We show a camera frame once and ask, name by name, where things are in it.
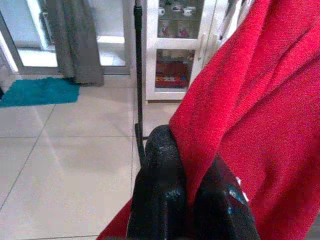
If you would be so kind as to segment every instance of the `glass door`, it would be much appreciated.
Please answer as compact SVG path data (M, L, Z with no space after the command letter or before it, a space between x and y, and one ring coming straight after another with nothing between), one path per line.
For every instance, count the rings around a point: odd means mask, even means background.
M148 1L146 99L179 100L200 72L215 0Z
M126 2L88 0L105 74L129 74L131 19ZM1 0L0 31L21 74L58 74L47 0Z

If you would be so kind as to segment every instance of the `black pole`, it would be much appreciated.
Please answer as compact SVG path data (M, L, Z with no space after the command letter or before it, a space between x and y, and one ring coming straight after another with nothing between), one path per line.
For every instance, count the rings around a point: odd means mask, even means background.
M145 149L143 144L143 96L142 96L142 53L141 53L141 30L142 30L142 6L139 0L134 6L134 28L135 28L135 54L136 54L136 89L138 123L134 125L136 143L139 152L140 165L145 165Z

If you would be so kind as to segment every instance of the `red fabric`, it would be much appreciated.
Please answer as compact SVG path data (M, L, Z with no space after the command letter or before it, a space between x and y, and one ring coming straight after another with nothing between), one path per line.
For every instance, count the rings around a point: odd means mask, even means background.
M262 240L303 240L320 209L319 14L314 0L256 0L169 122L189 206L219 151Z

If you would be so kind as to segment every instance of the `white tile floor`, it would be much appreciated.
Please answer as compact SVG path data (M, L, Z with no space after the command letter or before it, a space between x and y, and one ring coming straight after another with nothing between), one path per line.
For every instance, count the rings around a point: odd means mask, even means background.
M105 86L81 88L76 103L0 108L1 240L93 240L130 198L134 84L107 76ZM145 133L177 106L145 105Z

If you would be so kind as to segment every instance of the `white cabinet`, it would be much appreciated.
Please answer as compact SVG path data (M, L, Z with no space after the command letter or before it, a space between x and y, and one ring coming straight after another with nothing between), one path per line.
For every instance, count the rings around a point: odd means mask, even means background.
M228 0L222 5L225 13ZM181 100L214 52L216 0L146 0L144 7L146 100Z

